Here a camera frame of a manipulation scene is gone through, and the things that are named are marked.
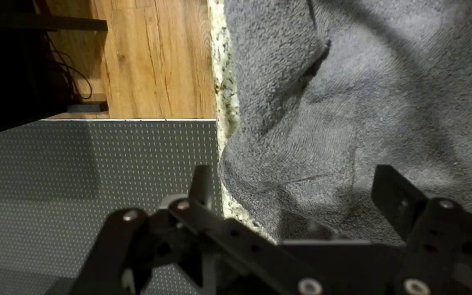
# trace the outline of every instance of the towel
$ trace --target towel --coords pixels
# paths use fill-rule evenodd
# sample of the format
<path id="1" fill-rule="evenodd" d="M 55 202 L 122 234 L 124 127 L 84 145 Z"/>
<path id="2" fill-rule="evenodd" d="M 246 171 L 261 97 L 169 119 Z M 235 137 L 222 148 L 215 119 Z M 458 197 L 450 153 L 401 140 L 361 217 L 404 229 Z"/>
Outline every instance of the towel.
<path id="1" fill-rule="evenodd" d="M 471 0 L 227 0 L 242 127 L 220 176 L 274 238 L 399 243 L 378 165 L 472 212 Z"/>

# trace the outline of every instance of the black metal bracket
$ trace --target black metal bracket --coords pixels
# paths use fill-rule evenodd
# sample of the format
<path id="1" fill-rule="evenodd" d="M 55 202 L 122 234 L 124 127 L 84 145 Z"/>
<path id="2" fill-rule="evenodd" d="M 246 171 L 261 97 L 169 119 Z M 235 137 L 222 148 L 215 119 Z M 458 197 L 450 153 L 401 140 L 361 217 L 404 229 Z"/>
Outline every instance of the black metal bracket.
<path id="1" fill-rule="evenodd" d="M 201 294 L 472 294 L 472 215 L 448 199 L 427 199 L 389 166 L 373 199 L 404 248 L 355 242 L 276 247 L 235 220 L 214 215 L 210 170 L 187 199 L 148 217 L 109 217 L 73 289 L 140 294 L 153 270 L 176 265 Z"/>

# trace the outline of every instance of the screw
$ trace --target screw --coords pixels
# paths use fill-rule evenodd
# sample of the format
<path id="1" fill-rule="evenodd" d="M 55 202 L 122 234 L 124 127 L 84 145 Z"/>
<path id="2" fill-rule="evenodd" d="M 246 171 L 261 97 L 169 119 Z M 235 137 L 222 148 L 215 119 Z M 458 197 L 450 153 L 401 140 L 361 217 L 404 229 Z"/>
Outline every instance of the screw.
<path id="1" fill-rule="evenodd" d="M 455 209 L 455 204 L 451 202 L 451 201 L 441 201 L 440 202 L 440 207 L 443 207 L 443 209 Z"/>
<path id="2" fill-rule="evenodd" d="M 179 209 L 179 211 L 189 211 L 189 207 L 191 207 L 191 204 L 189 204 L 187 201 L 178 204 L 178 209 Z"/>
<path id="3" fill-rule="evenodd" d="M 122 288 L 128 293 L 128 294 L 138 294 L 137 293 L 137 283 L 135 283 L 135 273 L 132 270 L 125 270 L 122 274 Z"/>
<path id="4" fill-rule="evenodd" d="M 322 289 L 319 281 L 307 278 L 307 279 L 301 281 L 299 293 L 302 295 L 322 295 L 323 289 Z"/>
<path id="5" fill-rule="evenodd" d="M 405 293 L 409 295 L 430 295 L 430 286 L 419 279 L 407 279 L 404 283 Z"/>
<path id="6" fill-rule="evenodd" d="M 133 222 L 133 220 L 137 220 L 138 219 L 138 212 L 137 211 L 130 211 L 130 212 L 127 212 L 125 215 L 124 215 L 124 220 L 125 222 Z"/>

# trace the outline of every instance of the metal plate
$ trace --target metal plate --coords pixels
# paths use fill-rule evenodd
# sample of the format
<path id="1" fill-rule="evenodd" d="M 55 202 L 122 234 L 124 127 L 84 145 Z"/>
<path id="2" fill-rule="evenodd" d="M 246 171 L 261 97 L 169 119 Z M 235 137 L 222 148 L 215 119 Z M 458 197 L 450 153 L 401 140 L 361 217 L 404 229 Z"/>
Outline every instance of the metal plate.
<path id="1" fill-rule="evenodd" d="M 153 214 L 189 191 L 196 166 L 217 176 L 217 163 L 215 122 L 40 122 L 0 134 L 0 294 L 68 289 L 60 279 L 78 276 L 110 212 Z M 222 215 L 217 178 L 214 193 Z M 173 268 L 151 288 L 194 294 Z"/>

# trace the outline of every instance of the hardwood floor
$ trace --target hardwood floor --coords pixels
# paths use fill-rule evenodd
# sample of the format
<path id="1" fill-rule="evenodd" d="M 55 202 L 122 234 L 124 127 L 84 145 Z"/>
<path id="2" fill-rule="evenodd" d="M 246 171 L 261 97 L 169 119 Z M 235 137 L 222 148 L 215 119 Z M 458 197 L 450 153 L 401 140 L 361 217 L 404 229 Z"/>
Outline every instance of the hardwood floor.
<path id="1" fill-rule="evenodd" d="M 104 19 L 109 34 L 51 38 L 109 102 L 110 119 L 215 119 L 207 0 L 50 0 L 53 16 Z M 78 79 L 89 94 L 86 79 Z"/>

